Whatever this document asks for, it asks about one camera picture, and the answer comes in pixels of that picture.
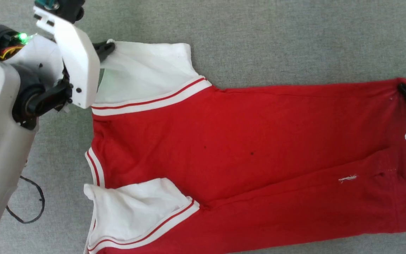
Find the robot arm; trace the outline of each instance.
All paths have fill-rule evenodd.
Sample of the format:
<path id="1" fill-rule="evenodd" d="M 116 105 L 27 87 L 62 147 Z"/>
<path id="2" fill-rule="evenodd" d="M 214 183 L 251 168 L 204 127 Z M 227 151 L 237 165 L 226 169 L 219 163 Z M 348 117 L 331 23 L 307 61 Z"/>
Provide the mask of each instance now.
<path id="1" fill-rule="evenodd" d="M 82 18 L 84 0 L 38 0 L 37 26 L 54 41 L 0 25 L 0 219 L 27 161 L 38 117 L 69 103 L 81 108 L 95 100 L 100 59 L 114 43 L 93 45 L 73 26 Z"/>

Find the grey carpet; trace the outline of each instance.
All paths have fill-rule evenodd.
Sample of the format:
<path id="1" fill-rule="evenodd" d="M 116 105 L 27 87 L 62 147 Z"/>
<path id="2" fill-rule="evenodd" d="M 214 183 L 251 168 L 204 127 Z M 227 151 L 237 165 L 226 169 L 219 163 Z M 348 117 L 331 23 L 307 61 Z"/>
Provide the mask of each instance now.
<path id="1" fill-rule="evenodd" d="M 0 24 L 38 31 L 32 2 L 0 0 Z M 93 41 L 187 42 L 197 71 L 219 87 L 406 77 L 406 1 L 88 0 L 85 7 L 78 26 Z M 69 114 L 48 114 L 40 124 L 23 175 L 42 186 L 45 213 L 29 225 L 5 214 L 0 254 L 80 254 L 84 247 L 92 211 L 82 193 L 92 180 L 83 156 L 92 140 L 90 111 L 72 107 Z M 10 206 L 24 219 L 35 217 L 38 211 L 30 207 L 40 209 L 37 195 L 20 183 Z M 406 233 L 249 253 L 401 254 Z"/>

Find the red and white shirt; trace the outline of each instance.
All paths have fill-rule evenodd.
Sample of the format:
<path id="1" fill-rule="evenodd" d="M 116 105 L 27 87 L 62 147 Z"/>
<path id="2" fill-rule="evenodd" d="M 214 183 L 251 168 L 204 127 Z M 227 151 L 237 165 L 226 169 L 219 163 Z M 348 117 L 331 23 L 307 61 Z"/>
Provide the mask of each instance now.
<path id="1" fill-rule="evenodd" d="M 221 90 L 186 44 L 117 42 L 103 67 L 86 153 L 89 253 L 406 231 L 406 79 Z"/>

